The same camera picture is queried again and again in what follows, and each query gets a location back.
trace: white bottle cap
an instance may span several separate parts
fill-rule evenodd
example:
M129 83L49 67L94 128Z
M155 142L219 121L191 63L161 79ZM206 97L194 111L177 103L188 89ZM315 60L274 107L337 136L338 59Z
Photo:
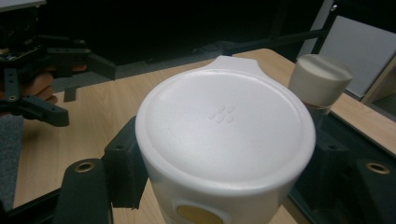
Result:
M309 105L329 106L340 97L353 76L338 60L306 54L297 60L289 89Z

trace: white lid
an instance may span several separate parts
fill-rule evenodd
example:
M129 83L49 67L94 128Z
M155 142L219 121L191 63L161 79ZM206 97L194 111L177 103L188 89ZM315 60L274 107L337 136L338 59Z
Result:
M226 69L235 59L170 77L140 106L138 145L163 175L236 193L285 184L309 162L315 130L305 106L264 73Z

